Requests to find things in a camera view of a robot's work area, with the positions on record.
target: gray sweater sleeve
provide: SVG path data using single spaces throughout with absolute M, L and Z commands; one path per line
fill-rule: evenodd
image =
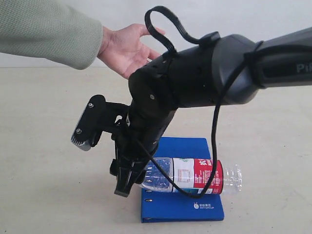
M 96 59 L 102 38 L 99 21 L 55 0 L 0 0 L 0 53 L 82 70 Z

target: table surface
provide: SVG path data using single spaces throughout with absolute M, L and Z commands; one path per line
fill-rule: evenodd
M 240 194 L 222 195 L 223 221 L 141 224 L 140 188 L 114 195 L 110 135 L 88 152 L 70 142 L 91 96 L 130 103 L 126 80 L 107 68 L 11 68 L 0 84 L 0 234 L 312 233 L 311 87 L 221 108 L 218 159 L 243 175 Z M 213 111 L 178 110 L 164 136 L 210 140 Z

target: blue folder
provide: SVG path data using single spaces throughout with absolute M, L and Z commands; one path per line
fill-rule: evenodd
M 205 138 L 163 137 L 154 157 L 210 159 Z M 189 198 L 181 193 L 141 191 L 141 222 L 222 221 L 220 195 Z

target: hand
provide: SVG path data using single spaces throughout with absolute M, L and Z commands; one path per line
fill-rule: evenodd
M 140 42 L 142 36 L 150 33 L 143 24 L 131 24 L 121 30 L 103 28 L 103 43 L 98 58 L 110 69 L 128 79 L 138 68 L 154 60 L 159 53 Z

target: black robotic arm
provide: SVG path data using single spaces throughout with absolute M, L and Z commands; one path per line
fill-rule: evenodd
M 153 11 L 165 15 L 183 38 L 196 46 L 177 52 L 152 26 Z M 218 32 L 194 39 L 163 6 L 149 10 L 145 22 L 151 35 L 168 51 L 130 76 L 133 100 L 129 106 L 106 102 L 102 95 L 93 96 L 75 128 L 72 142 L 88 151 L 97 145 L 102 132 L 111 133 L 116 152 L 110 168 L 110 173 L 117 177 L 115 194 L 127 197 L 135 183 L 143 182 L 144 168 L 150 160 L 163 172 L 153 155 L 176 110 L 215 106 L 213 171 L 201 194 L 184 192 L 163 172 L 181 193 L 198 198 L 206 193 L 215 175 L 220 106 L 248 103 L 260 89 L 311 85 L 312 28 L 255 43 L 242 35 L 221 38 Z

